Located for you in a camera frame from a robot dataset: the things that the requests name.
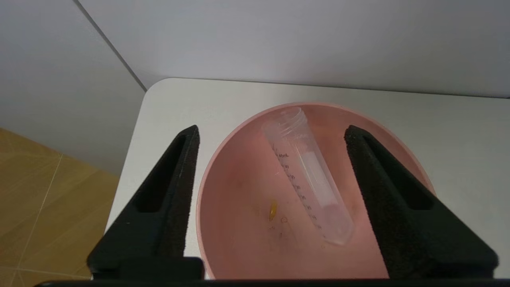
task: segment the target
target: clear plastic tube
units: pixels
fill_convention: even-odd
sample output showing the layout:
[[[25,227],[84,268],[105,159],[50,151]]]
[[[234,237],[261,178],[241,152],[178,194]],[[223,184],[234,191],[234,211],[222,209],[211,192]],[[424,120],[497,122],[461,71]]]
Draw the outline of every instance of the clear plastic tube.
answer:
[[[347,243],[354,225],[304,112],[288,108],[263,130],[321,236],[331,243]]]

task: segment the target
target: yellow piece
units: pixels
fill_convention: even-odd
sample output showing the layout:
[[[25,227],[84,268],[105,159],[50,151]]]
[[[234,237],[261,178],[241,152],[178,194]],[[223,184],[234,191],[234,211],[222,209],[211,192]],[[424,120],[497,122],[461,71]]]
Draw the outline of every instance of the yellow piece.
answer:
[[[271,202],[271,208],[269,209],[269,221],[272,221],[276,216],[276,209],[278,208],[278,203],[276,201]]]

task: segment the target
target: white wall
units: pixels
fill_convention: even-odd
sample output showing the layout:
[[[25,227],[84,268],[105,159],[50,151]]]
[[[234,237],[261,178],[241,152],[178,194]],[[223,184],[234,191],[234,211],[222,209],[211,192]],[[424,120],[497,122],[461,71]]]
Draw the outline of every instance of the white wall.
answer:
[[[80,0],[167,77],[510,96],[507,0]]]
[[[0,127],[120,174],[143,95],[71,0],[0,2]]]

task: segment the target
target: wooden floor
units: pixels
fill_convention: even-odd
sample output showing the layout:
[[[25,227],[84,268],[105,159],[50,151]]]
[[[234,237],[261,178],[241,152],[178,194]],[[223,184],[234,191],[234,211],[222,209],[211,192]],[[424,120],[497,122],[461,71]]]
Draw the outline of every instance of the wooden floor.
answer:
[[[89,279],[118,181],[0,129],[0,287]]]

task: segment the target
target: white table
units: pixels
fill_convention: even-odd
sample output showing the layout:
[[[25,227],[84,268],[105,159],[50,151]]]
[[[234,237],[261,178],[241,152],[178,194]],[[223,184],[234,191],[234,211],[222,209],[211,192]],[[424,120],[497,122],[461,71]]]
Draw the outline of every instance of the white table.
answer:
[[[300,85],[165,79],[147,91],[131,139],[107,228],[173,138],[198,125],[186,256],[199,256],[195,208],[204,170],[240,123],[289,102],[331,102],[393,131],[417,156],[437,195],[500,257],[510,277],[510,100]]]

